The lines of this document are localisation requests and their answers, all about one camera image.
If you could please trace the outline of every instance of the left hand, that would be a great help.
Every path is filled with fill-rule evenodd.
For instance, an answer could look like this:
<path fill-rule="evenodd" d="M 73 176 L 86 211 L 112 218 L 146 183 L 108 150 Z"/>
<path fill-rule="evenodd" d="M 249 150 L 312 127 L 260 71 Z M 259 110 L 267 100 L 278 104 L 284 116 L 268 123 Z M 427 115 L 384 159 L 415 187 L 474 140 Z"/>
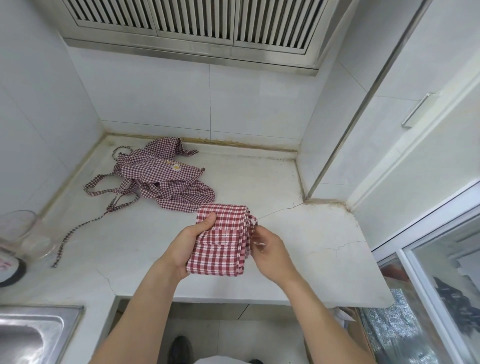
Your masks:
<path fill-rule="evenodd" d="M 192 255 L 197 236 L 215 224 L 216 214 L 211 212 L 205 220 L 196 225 L 187 226 L 170 243 L 161 259 L 166 259 L 178 271 L 179 279 L 188 276 L 187 261 Z"/>

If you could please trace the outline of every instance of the forearm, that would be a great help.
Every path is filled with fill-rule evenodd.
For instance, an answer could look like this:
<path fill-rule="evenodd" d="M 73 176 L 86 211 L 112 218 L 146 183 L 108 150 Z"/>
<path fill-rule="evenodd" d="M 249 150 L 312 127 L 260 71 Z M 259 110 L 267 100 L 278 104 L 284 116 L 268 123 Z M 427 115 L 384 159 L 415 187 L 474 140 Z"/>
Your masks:
<path fill-rule="evenodd" d="M 90 364 L 155 364 L 179 280 L 175 267 L 157 260 Z"/>
<path fill-rule="evenodd" d="M 332 317 L 299 276 L 282 286 L 303 330 L 315 364 L 375 364 Z"/>

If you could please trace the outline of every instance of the red gingham apron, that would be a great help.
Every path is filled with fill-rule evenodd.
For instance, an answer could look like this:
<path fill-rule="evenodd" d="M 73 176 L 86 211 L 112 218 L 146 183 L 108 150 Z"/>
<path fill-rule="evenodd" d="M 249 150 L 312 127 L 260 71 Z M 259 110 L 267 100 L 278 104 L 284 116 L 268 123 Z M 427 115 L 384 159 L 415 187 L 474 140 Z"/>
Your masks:
<path fill-rule="evenodd" d="M 130 154 L 115 153 L 121 148 L 131 150 Z M 62 240 L 57 259 L 52 267 L 56 267 L 61 259 L 63 246 L 73 233 L 81 226 L 97 221 L 107 213 L 125 208 L 140 198 L 154 198 L 160 207 L 168 210 L 194 212 L 201 204 L 215 201 L 215 192 L 198 178 L 205 168 L 189 166 L 172 160 L 176 154 L 192 156 L 198 150 L 185 150 L 180 138 L 161 138 L 148 143 L 144 148 L 132 150 L 129 146 L 121 146 L 113 151 L 112 157 L 117 161 L 111 174 L 99 174 L 84 186 L 90 196 L 98 196 L 114 192 L 115 198 L 107 206 L 105 213 L 72 229 Z M 118 188 L 103 191 L 91 191 L 99 181 L 107 176 L 121 176 L 123 181 Z M 117 205 L 126 195 L 134 195 L 133 201 Z"/>
<path fill-rule="evenodd" d="M 197 224 L 211 212 L 215 225 L 198 235 L 187 272 L 232 276 L 243 274 L 245 259 L 250 253 L 250 235 L 258 224 L 246 206 L 205 204 L 197 212 Z"/>

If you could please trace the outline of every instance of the white cloth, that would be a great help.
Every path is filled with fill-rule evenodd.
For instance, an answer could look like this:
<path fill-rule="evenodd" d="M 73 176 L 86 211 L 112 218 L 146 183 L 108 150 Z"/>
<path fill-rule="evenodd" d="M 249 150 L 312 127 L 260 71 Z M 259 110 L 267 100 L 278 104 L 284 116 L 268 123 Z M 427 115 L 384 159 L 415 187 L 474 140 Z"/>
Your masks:
<path fill-rule="evenodd" d="M 241 360 L 229 358 L 228 356 L 211 356 L 209 358 L 204 358 L 197 360 L 195 364 L 247 364 Z"/>

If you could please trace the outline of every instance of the countertop crack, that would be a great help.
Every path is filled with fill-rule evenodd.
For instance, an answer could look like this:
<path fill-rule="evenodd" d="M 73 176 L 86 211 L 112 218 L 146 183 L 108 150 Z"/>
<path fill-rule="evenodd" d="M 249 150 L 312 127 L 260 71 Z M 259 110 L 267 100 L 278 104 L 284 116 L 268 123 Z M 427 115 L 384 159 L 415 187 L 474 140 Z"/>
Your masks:
<path fill-rule="evenodd" d="M 337 252 L 338 252 L 338 250 L 339 250 L 340 248 L 343 248 L 344 246 L 349 245 L 349 244 L 360 243 L 360 242 L 367 242 L 367 241 L 366 241 L 366 240 L 357 240 L 357 241 L 355 241 L 355 242 L 345 243 L 345 244 L 339 246 L 339 247 L 336 248 L 336 249 L 334 249 L 334 248 L 324 248 L 324 249 L 329 249 L 329 250 L 335 251 L 335 257 L 336 257 L 336 254 L 337 254 Z"/>
<path fill-rule="evenodd" d="M 105 278 L 108 282 L 108 286 L 110 287 L 110 290 L 112 291 L 112 293 L 116 296 L 116 293 L 114 292 L 113 288 L 112 288 L 112 284 L 110 283 L 110 280 L 104 276 L 104 274 L 102 272 L 100 272 L 98 269 L 96 270 L 103 278 Z"/>
<path fill-rule="evenodd" d="M 265 218 L 265 217 L 270 216 L 270 215 L 272 215 L 272 214 L 275 214 L 275 213 L 277 213 L 277 212 L 279 212 L 279 211 L 290 210 L 290 209 L 292 209 L 292 208 L 296 208 L 297 206 L 300 206 L 300 205 L 303 205 L 303 204 L 304 204 L 304 202 L 302 202 L 301 204 L 295 205 L 294 207 L 281 208 L 281 209 L 279 209 L 279 210 L 277 210 L 277 211 L 274 211 L 274 212 L 271 212 L 271 213 L 269 213 L 269 214 L 266 214 L 265 216 L 262 216 L 261 218 Z"/>

